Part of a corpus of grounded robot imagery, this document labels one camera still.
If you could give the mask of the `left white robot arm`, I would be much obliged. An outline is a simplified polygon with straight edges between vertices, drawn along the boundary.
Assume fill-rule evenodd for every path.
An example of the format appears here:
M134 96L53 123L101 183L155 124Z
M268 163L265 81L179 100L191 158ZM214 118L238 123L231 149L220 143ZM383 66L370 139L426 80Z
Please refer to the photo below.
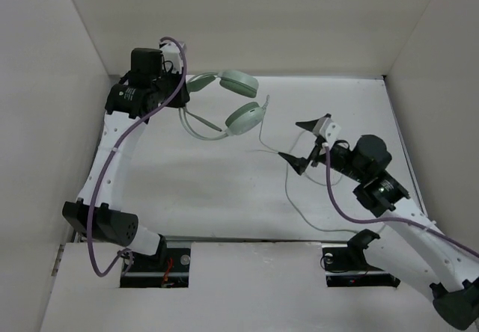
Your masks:
M135 48L130 69L112 85L106 99L103 132L88 177L77 198L65 202L62 215L88 244L89 258L101 275L94 242L120 248L117 258L141 260L162 268L168 255L164 236L142 226L123 210L123 190L135 147L150 118L164 108L179 108L189 100L186 89L186 47L169 41L159 48Z

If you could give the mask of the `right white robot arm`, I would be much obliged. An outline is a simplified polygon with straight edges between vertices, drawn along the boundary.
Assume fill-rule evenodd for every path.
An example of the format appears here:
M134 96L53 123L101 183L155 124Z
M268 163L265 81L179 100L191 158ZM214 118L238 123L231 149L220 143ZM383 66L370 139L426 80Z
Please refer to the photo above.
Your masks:
M341 128L330 114L296 126L314 135L312 151L307 157L289 153L280 153L280 157L298 175L308 167L325 165L329 200L343 219L363 226L384 224L417 255L407 259L403 250L364 229L347 242L348 262L357 268L370 263L399 278L430 301L451 327L465 331L473 325L478 320L478 252L446 236L387 171L392 156L384 140L362 135L351 147L339 139ZM373 218L353 218L340 208L332 190L332 171L357 182L353 194Z

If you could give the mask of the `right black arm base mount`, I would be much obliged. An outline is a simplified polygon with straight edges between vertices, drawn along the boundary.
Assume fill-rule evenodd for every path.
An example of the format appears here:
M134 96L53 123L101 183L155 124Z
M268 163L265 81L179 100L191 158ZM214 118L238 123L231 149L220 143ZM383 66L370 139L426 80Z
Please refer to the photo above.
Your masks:
M325 272L329 288L397 288L400 285L399 279L368 265L346 244L325 244L321 249L320 266Z

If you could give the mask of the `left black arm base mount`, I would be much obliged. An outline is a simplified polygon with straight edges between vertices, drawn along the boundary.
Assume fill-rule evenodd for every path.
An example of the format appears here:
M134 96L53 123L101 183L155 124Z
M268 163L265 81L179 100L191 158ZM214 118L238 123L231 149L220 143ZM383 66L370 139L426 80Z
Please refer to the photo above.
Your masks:
M132 266L128 262L123 263L120 288L188 288L191 247L190 241L166 242L159 259L134 253Z

